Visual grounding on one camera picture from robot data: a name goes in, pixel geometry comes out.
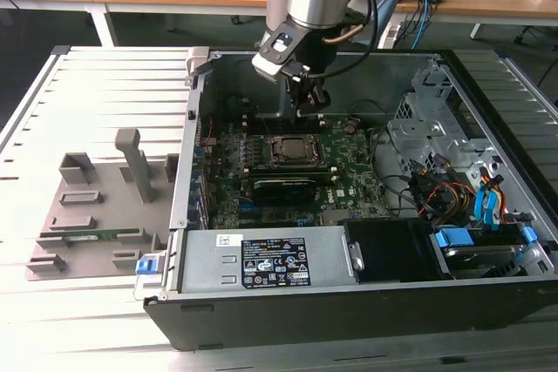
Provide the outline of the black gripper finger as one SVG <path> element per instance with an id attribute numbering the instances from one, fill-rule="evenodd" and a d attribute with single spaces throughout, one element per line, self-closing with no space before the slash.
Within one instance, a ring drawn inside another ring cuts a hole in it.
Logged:
<path id="1" fill-rule="evenodd" d="M 312 112 L 311 83 L 308 80 L 288 78 L 287 91 L 293 107 L 293 118 L 302 118 Z"/>
<path id="2" fill-rule="evenodd" d="M 330 105 L 330 94 L 323 88 L 322 82 L 315 82 L 310 90 L 311 106 L 320 111 Z"/>

